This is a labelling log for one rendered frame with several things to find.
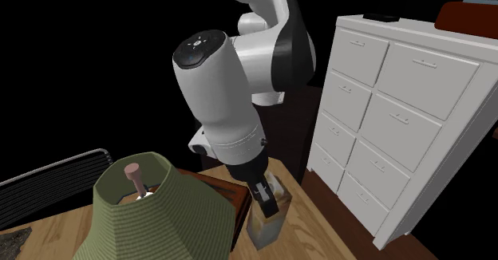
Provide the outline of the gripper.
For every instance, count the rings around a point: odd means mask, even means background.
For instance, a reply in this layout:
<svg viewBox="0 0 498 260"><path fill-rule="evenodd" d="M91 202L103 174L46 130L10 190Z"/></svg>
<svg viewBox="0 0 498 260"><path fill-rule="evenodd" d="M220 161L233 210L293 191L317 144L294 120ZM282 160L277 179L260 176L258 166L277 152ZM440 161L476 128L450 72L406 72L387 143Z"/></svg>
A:
<svg viewBox="0 0 498 260"><path fill-rule="evenodd" d="M233 179L248 183L252 197L258 202L266 218L279 212L274 194L264 176L268 160L267 151L262 150L254 159L246 163L225 164Z"/></svg>

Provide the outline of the beige patterned box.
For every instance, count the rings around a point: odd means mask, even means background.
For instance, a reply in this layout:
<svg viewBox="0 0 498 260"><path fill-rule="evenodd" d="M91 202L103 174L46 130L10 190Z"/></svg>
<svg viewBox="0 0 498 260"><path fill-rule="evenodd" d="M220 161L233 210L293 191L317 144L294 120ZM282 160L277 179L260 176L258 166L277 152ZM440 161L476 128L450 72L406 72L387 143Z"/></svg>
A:
<svg viewBox="0 0 498 260"><path fill-rule="evenodd" d="M270 171L266 171L264 175L279 211L270 218L266 218L258 201L255 199L252 201L247 218L247 233L256 250L261 250L278 239L292 200L291 193L278 176Z"/></svg>

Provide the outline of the dark red-brown wooden box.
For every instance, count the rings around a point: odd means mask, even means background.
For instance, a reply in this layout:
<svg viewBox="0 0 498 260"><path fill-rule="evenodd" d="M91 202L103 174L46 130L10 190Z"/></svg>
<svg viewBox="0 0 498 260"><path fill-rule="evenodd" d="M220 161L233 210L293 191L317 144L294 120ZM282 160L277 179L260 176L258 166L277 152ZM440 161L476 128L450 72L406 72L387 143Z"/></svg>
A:
<svg viewBox="0 0 498 260"><path fill-rule="evenodd" d="M209 187L221 194L234 206L235 228L231 244L231 250L234 250L239 238L240 231L243 228L243 223L251 207L252 197L250 189L237 183L228 182L226 180L218 179L208 175L191 172L184 169L178 169L178 171L183 175L190 175L192 177L196 177L200 181L203 181Z"/></svg>

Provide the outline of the green shade table lamp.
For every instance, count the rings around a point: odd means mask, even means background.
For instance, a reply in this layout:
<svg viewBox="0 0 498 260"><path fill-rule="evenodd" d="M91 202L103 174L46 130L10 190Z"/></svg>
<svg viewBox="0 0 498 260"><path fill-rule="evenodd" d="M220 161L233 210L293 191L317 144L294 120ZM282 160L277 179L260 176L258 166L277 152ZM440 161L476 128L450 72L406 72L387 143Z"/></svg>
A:
<svg viewBox="0 0 498 260"><path fill-rule="evenodd" d="M120 203L135 190L125 175L131 163L156 191ZM235 207L225 197L145 152L117 160L94 184L91 228L72 260L228 260L234 229Z"/></svg>

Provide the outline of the white chest of drawers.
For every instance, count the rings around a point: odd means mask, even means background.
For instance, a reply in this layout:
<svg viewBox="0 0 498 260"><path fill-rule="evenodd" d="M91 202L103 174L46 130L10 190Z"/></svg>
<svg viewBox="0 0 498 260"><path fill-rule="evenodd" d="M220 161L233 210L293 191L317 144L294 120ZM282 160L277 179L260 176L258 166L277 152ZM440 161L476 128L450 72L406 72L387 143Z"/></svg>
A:
<svg viewBox="0 0 498 260"><path fill-rule="evenodd" d="M336 21L307 167L383 249L498 120L498 39L431 22Z"/></svg>

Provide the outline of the flat black thing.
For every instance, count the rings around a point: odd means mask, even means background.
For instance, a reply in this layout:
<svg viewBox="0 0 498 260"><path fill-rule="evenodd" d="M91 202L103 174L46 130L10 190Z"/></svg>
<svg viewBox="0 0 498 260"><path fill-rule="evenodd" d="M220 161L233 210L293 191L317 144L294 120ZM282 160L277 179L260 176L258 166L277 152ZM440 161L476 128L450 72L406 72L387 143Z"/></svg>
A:
<svg viewBox="0 0 498 260"><path fill-rule="evenodd" d="M367 20L376 22L399 22L400 18L398 16L391 16L386 14L363 14L362 17Z"/></svg>

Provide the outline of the grey textured mat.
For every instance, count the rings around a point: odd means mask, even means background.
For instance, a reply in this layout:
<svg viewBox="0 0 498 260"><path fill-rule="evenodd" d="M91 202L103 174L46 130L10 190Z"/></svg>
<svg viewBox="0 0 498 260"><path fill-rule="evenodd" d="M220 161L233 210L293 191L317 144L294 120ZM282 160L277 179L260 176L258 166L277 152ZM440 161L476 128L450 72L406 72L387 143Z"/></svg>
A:
<svg viewBox="0 0 498 260"><path fill-rule="evenodd" d="M0 260L15 260L21 253L21 246L32 232L31 227L16 230L7 234L0 234Z"/></svg>

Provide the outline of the dark red cushion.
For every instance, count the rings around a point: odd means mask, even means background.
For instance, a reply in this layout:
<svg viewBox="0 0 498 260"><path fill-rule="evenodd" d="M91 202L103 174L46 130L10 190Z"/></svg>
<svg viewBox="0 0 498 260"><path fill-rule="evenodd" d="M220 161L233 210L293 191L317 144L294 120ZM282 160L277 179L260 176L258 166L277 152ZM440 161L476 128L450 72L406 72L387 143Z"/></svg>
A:
<svg viewBox="0 0 498 260"><path fill-rule="evenodd" d="M434 27L498 39L498 2L446 2L437 15Z"/></svg>

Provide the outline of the black chair with metal frame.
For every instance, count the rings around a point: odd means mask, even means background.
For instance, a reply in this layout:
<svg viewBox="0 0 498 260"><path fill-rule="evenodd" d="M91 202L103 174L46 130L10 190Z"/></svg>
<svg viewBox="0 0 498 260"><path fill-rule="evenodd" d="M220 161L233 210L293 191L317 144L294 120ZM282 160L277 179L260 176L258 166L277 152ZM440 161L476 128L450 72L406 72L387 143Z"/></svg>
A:
<svg viewBox="0 0 498 260"><path fill-rule="evenodd" d="M0 182L0 230L92 188L112 163L97 148Z"/></svg>

